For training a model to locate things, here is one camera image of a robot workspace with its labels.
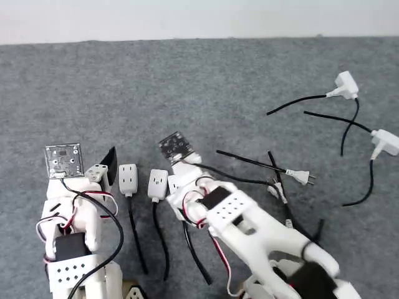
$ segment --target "white wire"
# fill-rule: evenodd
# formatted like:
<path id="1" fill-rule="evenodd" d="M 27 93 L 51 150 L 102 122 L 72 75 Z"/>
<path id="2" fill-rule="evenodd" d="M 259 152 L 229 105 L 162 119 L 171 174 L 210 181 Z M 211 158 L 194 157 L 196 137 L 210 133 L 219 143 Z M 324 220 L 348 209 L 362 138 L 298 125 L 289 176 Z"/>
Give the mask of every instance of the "white wire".
<path id="1" fill-rule="evenodd" d="M 119 207 L 118 207 L 117 201 L 115 200 L 115 198 L 111 194 L 101 193 L 101 192 L 90 192 L 90 191 L 86 191 L 84 193 L 85 194 L 91 194 L 91 195 L 101 195 L 101 196 L 109 197 L 112 200 L 113 204 L 115 205 L 115 214 L 114 214 L 114 216 L 118 215 Z"/>
<path id="2" fill-rule="evenodd" d="M 45 243 L 46 240 L 45 240 L 45 238 L 43 238 L 43 236 L 42 236 L 42 233 L 43 233 L 43 232 L 42 232 L 42 230 L 41 230 L 41 228 L 40 228 L 40 225 L 41 225 L 43 222 L 53 221 L 54 219 L 58 219 L 57 223 L 55 223 L 56 225 L 57 225 L 57 224 L 66 224 L 66 223 L 67 223 L 67 219 L 64 219 L 64 218 L 61 217 L 61 216 L 46 217 L 46 218 L 43 218 L 43 219 L 39 220 L 39 221 L 36 223 L 36 233 L 37 233 L 37 235 L 39 236 L 39 238 L 41 239 L 41 241 L 42 241 L 43 243 Z M 72 225 L 70 226 L 70 229 L 72 230 L 72 233 L 75 232 L 75 229 L 74 229 L 74 227 L 73 227 Z"/>
<path id="3" fill-rule="evenodd" d="M 232 276 L 232 274 L 231 274 L 231 267 L 230 267 L 229 261 L 227 260 L 226 256 L 224 255 L 224 252 L 223 252 L 222 248 L 220 247 L 219 242 L 214 237 L 211 236 L 211 238 L 214 240 L 214 244 L 217 247 L 218 252 L 221 254 L 223 262 L 224 262 L 224 264 L 225 264 L 225 266 L 227 268 L 227 272 L 228 272 L 228 280 L 227 280 L 227 286 L 226 286 L 227 293 L 231 297 L 240 297 L 244 290 L 240 289 L 235 294 L 231 293 L 230 284 L 231 284 L 231 276 Z"/>

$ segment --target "outlet socket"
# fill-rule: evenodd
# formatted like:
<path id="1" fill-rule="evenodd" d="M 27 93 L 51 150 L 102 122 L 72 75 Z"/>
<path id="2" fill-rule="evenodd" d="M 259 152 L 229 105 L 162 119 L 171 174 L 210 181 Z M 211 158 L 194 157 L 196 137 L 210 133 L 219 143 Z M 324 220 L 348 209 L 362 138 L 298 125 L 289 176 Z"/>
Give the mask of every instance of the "outlet socket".
<path id="1" fill-rule="evenodd" d="M 137 166 L 136 164 L 119 165 L 119 190 L 125 196 L 137 193 Z"/>
<path id="2" fill-rule="evenodd" d="M 153 169 L 148 182 L 148 197 L 152 199 L 165 199 L 168 189 L 168 171 Z"/>

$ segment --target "white plastic bracket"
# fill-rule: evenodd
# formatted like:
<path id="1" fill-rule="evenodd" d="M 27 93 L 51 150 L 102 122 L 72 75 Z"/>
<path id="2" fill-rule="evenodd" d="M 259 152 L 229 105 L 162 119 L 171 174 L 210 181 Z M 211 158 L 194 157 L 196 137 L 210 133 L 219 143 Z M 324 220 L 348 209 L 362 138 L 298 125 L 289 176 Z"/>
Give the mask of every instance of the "white plastic bracket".
<path id="1" fill-rule="evenodd" d="M 93 270 L 100 262 L 100 256 L 92 254 L 77 257 L 76 259 L 49 263 L 50 291 L 54 293 L 60 288 L 73 288 L 83 275 Z M 104 268 L 101 268 L 99 271 L 91 274 L 81 285 L 85 286 L 88 283 L 102 282 L 104 281 L 104 275 Z"/>
<path id="2" fill-rule="evenodd" d="M 221 234 L 227 225 L 232 223 L 243 212 L 256 205 L 256 201 L 241 190 L 237 190 L 210 210 L 206 218 L 209 225 L 218 234 Z"/>
<path id="3" fill-rule="evenodd" d="M 108 181 L 108 166 L 102 164 L 96 164 L 90 167 L 85 172 L 85 177 L 89 179 L 90 182 L 99 183 L 102 180 L 102 187 L 105 192 L 111 190 L 110 183 Z"/>

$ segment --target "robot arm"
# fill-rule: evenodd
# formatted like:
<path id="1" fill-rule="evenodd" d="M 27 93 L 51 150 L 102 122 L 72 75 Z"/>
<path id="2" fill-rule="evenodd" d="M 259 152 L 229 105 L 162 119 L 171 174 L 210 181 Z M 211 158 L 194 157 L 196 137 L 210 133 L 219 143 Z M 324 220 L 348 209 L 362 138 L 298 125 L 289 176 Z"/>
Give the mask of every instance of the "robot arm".
<path id="1" fill-rule="evenodd" d="M 217 181 L 203 172 L 198 167 L 201 157 L 178 132 L 161 141 L 160 148 L 173 163 L 180 186 L 167 197 L 177 218 L 197 227 L 207 223 L 210 234 L 222 240 L 251 269 L 252 277 L 244 284 L 251 298 L 310 298 L 300 296 L 276 274 L 273 268 L 278 263 L 268 258 L 273 251 L 314 262 L 331 280 L 339 274 L 337 261 L 324 249 L 275 220 L 234 184 Z M 287 272 L 292 265 L 296 269 L 302 266 L 301 263 L 290 264 Z M 346 291 L 338 284 L 332 290 L 336 298 L 360 298 L 349 283 L 344 285 Z"/>
<path id="2" fill-rule="evenodd" d="M 49 171 L 47 200 L 37 232 L 46 243 L 44 260 L 49 274 L 53 299 L 71 297 L 71 290 L 86 273 L 105 261 L 97 254 L 101 244 L 101 217 L 96 205 L 83 200 L 73 191 L 91 191 L 91 198 L 104 202 L 115 175 L 108 167 L 115 167 L 116 152 L 107 157 L 109 164 L 96 164 L 83 174 L 79 144 L 46 146 L 46 163 Z M 122 299 L 122 271 L 110 262 L 88 276 L 80 284 L 73 299 Z"/>

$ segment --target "white electrical outlet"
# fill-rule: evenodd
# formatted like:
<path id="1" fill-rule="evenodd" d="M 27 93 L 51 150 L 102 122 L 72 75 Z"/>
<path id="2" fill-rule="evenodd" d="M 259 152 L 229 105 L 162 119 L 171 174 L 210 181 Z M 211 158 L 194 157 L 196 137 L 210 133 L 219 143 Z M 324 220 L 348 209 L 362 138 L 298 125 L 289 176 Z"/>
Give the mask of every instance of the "white electrical outlet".
<path id="1" fill-rule="evenodd" d="M 179 189 L 179 187 L 180 187 L 178 184 L 178 176 L 175 174 L 168 176 L 168 185 L 169 185 L 170 194 L 175 193 L 176 190 Z"/>
<path id="2" fill-rule="evenodd" d="M 168 171 L 153 169 L 148 182 L 148 197 L 163 200 L 168 189 Z"/>
<path id="3" fill-rule="evenodd" d="M 132 196 L 137 193 L 136 164 L 119 165 L 119 190 L 123 195 Z"/>

